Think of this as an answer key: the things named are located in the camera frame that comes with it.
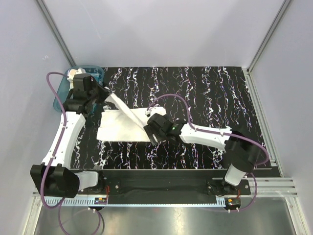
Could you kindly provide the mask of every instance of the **white panel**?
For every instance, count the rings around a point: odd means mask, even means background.
[[[0,231],[17,235],[34,190],[30,168],[41,163],[60,121],[45,75],[69,65],[35,1],[2,1],[0,21]]]
[[[293,1],[253,70],[285,176],[313,232],[313,1]]]
[[[283,0],[45,0],[77,64],[243,66]]]

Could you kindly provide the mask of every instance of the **blue basket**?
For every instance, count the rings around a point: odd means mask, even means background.
[[[70,69],[68,69],[65,74],[67,74],[67,72],[71,69],[79,69],[79,68],[82,68],[84,70],[86,70],[86,73],[89,73],[91,76],[94,77],[94,79],[96,79],[96,81],[102,85],[103,83],[103,76],[104,76],[104,72],[103,72],[103,69],[100,68],[99,66],[93,66],[93,65],[81,65],[81,66],[74,66]],[[66,98],[67,98],[67,95],[68,95],[68,91],[69,91],[69,86],[70,86],[70,82],[67,80],[66,77],[63,77],[62,78],[62,81],[60,83],[60,86],[58,88],[58,96],[60,98],[60,100],[62,101],[62,103],[65,102]],[[56,111],[58,112],[62,112],[61,110],[61,107],[57,101],[57,99],[55,98],[54,101],[53,101],[53,107]]]

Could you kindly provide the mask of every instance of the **reflective metal surface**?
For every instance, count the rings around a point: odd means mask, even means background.
[[[244,205],[249,200],[242,199]],[[62,221],[67,221],[64,227],[71,235],[91,234],[97,226],[98,218],[92,212],[84,211],[77,214],[83,209],[85,208],[62,208],[61,218]],[[57,213],[58,210],[42,209],[35,234],[63,234],[58,226]],[[216,208],[110,207],[104,208],[101,213],[106,223],[105,235],[295,234],[283,198],[257,198],[249,210],[231,214],[224,209]]]

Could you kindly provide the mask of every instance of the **black marble tabletop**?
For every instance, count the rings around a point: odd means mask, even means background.
[[[104,82],[129,108],[144,108],[162,94],[179,94],[192,122],[209,127],[243,126],[264,144],[241,67],[104,68]],[[114,105],[107,103],[111,109]],[[185,106],[169,97],[158,102],[173,120],[185,119]],[[79,169],[222,168],[223,152],[198,144],[103,142],[96,139],[102,106],[88,117],[77,140],[71,167]]]

